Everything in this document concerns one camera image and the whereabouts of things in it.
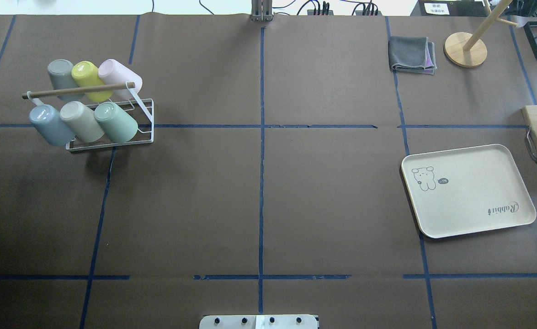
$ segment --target wooden stand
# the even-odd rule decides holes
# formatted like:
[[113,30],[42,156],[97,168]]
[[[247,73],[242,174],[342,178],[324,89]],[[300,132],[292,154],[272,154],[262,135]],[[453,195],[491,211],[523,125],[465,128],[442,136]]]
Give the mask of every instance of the wooden stand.
[[[466,32],[457,32],[450,35],[445,40],[445,46],[443,51],[445,56],[449,58],[453,63],[462,67],[477,67],[483,63],[487,56],[488,50],[486,45],[479,38],[489,29],[494,21],[502,21],[510,25],[516,25],[511,21],[506,21],[499,18],[500,14],[504,12],[512,0],[502,0],[494,11],[490,12],[488,17],[482,22],[482,25],[473,33],[473,35]],[[489,4],[486,6],[486,10],[489,11]]]

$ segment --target white metal plate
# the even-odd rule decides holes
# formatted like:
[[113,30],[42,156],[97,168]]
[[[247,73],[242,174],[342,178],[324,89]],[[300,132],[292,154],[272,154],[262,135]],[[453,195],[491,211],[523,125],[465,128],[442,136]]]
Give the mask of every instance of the white metal plate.
[[536,210],[500,144],[412,154],[400,166],[421,232],[430,238],[526,225]]
[[309,314],[204,316],[199,329],[319,329],[319,321]]

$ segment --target gray mug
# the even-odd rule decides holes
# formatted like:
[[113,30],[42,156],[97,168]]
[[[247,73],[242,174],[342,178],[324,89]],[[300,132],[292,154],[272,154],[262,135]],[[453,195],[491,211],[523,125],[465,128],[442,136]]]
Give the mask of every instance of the gray mug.
[[[71,77],[71,69],[73,64],[66,59],[58,59],[47,65],[47,73],[49,73],[49,79],[53,89],[67,89],[77,88],[78,84],[75,83],[74,78]],[[72,102],[82,98],[84,94],[63,95],[57,96],[62,101]]]

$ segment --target mug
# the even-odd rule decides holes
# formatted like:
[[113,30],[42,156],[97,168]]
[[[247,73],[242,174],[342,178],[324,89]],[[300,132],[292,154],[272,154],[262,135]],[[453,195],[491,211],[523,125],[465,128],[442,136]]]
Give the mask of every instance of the mug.
[[[115,59],[108,59],[101,63],[100,68],[97,69],[97,75],[107,84],[133,82],[137,93],[143,87],[143,78]],[[124,100],[133,98],[128,89],[114,90],[114,94]]]
[[47,143],[53,146],[64,146],[75,137],[74,132],[59,118],[59,112],[49,104],[33,108],[28,114],[28,120]]
[[[74,78],[71,76],[71,69],[74,67],[66,59],[57,59],[47,65],[47,73],[53,89],[77,88]],[[57,96],[62,101],[71,102],[82,98],[84,94]]]
[[104,135],[93,117],[93,111],[81,102],[68,102],[61,108],[59,116],[83,142],[95,142]]
[[[80,87],[105,85],[97,76],[97,67],[88,61],[79,62],[71,69],[71,76]],[[87,98],[94,102],[103,102],[112,96],[112,91],[95,91],[86,93]]]
[[108,138],[114,143],[126,143],[138,131],[136,120],[114,102],[99,104],[93,115]]

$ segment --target gray cloth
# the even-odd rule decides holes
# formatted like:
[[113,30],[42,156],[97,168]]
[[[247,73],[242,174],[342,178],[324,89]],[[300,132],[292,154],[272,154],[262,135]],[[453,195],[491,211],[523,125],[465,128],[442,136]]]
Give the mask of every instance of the gray cloth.
[[388,62],[396,71],[434,74],[435,44],[428,42],[427,37],[391,36]]

